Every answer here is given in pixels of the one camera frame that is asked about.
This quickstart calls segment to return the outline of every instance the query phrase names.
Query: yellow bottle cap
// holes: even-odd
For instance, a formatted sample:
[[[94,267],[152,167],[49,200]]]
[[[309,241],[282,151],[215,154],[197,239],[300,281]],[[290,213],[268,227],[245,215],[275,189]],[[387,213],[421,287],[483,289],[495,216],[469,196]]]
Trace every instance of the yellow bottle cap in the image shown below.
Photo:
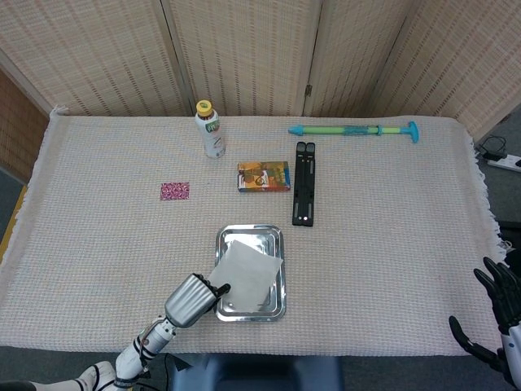
[[[212,104],[209,100],[200,100],[195,107],[200,116],[211,116],[213,113]]]

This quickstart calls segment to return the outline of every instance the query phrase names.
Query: power strip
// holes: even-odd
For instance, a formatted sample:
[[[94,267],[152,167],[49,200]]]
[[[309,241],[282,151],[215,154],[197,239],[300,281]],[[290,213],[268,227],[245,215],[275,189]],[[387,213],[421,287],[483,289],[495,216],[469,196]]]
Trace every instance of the power strip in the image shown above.
[[[521,157],[514,156],[514,155],[507,155],[505,159],[500,159],[498,161],[487,160],[487,163],[488,163],[488,165],[492,165],[494,167],[499,167],[500,169],[511,169],[512,171],[521,173],[521,166],[515,165],[519,161],[521,161]]]

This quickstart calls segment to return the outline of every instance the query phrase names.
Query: white paper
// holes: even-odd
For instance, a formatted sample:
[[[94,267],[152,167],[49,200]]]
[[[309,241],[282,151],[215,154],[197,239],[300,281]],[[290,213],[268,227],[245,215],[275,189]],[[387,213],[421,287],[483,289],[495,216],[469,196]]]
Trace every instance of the white paper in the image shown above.
[[[231,242],[219,265],[208,277],[214,287],[229,283],[222,300],[240,312],[255,312],[268,296],[282,259],[258,252],[237,240]]]

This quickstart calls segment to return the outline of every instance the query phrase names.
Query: colorful box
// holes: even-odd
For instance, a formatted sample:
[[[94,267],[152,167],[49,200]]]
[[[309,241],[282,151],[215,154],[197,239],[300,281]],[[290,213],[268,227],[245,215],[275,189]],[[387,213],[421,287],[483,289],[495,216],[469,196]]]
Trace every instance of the colorful box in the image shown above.
[[[247,161],[239,163],[237,170],[237,188],[241,192],[291,189],[287,161]]]

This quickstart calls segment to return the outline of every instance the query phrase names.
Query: woven screen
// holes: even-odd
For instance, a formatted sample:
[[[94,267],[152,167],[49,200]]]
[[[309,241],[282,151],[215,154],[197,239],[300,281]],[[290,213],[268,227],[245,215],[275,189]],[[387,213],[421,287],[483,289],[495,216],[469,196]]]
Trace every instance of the woven screen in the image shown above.
[[[0,72],[0,167],[28,182],[47,122],[48,118]]]
[[[521,103],[521,2],[422,2],[373,101],[372,116],[450,116],[484,136]]]
[[[301,115],[320,2],[170,0],[195,99],[220,114]]]
[[[0,25],[0,47],[51,105],[187,114],[152,1],[4,0]]]
[[[305,115],[364,115],[410,4],[410,0],[324,3]]]

